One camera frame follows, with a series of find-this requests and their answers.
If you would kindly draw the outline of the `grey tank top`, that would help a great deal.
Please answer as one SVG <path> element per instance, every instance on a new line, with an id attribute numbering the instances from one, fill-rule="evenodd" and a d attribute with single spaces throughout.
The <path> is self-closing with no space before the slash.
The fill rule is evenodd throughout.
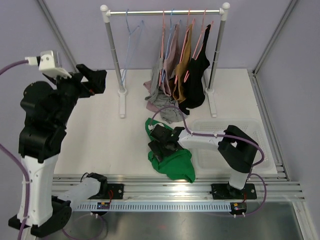
<path id="1" fill-rule="evenodd" d="M 152 68 L 151 80 L 144 82 L 143 86 L 148 90 L 149 95 L 144 98 L 147 101 L 146 109 L 150 112 L 157 112 L 166 106 L 178 107 L 178 102 L 171 96 L 167 96 L 159 87 L 160 72 L 163 68 L 163 58 L 160 57 Z M 163 121 L 168 124 L 181 122 L 183 120 L 178 109 L 168 107 L 159 112 Z"/>

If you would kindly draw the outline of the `green tank top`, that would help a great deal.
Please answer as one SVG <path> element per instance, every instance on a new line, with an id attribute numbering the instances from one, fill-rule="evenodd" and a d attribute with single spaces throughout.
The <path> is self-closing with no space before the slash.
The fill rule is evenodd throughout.
<path id="1" fill-rule="evenodd" d="M 161 125 L 167 129 L 174 129 L 149 117 L 145 121 L 145 131 L 150 139 L 150 142 L 156 141 L 150 137 L 150 133 L 156 125 Z M 185 180 L 189 183 L 193 183 L 196 179 L 195 169 L 191 160 L 192 154 L 186 148 L 178 151 L 170 150 L 170 156 L 165 157 L 163 161 L 158 161 L 150 149 L 147 158 L 154 170 L 160 174 L 166 175 L 171 180 Z"/>

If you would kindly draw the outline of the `blue wire hanger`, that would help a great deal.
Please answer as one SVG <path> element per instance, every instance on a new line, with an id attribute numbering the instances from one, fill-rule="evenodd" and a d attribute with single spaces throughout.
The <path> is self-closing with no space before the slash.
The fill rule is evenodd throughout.
<path id="1" fill-rule="evenodd" d="M 141 20 L 134 29 L 131 29 L 128 21 L 128 16 L 129 16 L 129 9 L 127 9 L 125 12 L 125 22 L 126 22 L 126 27 L 128 31 L 128 41 L 127 41 L 127 48 L 126 48 L 126 54 L 125 54 L 124 68 L 122 71 L 121 82 L 120 82 L 123 87 L 125 86 L 127 71 L 131 64 L 133 56 L 136 52 L 136 49 L 140 43 L 142 31 L 145 26 L 144 21 Z M 132 45 L 133 37 L 137 37 L 134 45 Z"/>

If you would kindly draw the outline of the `pink hanger of grey top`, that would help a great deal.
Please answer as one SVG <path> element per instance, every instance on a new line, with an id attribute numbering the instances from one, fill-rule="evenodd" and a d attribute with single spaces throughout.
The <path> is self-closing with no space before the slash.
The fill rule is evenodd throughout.
<path id="1" fill-rule="evenodd" d="M 164 62 L 164 47 L 165 47 L 165 33 L 166 33 L 166 23 L 165 23 L 165 9 L 162 11 L 162 32 L 161 32 L 161 46 L 160 46 L 160 61 L 159 61 L 159 74 L 158 74 L 158 87 L 161 86 L 162 82 L 162 71 Z"/>

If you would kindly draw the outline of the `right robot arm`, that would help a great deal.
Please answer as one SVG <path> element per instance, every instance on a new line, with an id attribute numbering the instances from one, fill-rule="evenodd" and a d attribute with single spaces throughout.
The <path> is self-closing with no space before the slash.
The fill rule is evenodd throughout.
<path id="1" fill-rule="evenodd" d="M 148 125 L 151 142 L 149 148 L 159 162 L 183 150 L 210 150 L 219 153 L 231 168 L 230 178 L 224 186 L 212 190 L 216 199 L 243 199 L 247 179 L 252 172 L 259 145 L 235 125 L 218 132 L 191 131 L 185 127 L 169 129 L 161 123 Z"/>

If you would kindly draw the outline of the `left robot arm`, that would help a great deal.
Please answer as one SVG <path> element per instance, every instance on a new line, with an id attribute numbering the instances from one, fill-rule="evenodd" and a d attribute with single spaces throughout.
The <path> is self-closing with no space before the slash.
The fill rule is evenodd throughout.
<path id="1" fill-rule="evenodd" d="M 71 113 L 79 99 L 104 93 L 106 77 L 105 70 L 78 64 L 76 73 L 47 76 L 24 90 L 20 105 L 25 120 L 18 142 L 22 199 L 18 214 L 8 221 L 10 227 L 29 228 L 33 236 L 47 237 L 65 227 L 81 202 L 108 194 L 107 178 L 90 173 L 72 190 L 52 195 L 54 171 Z"/>

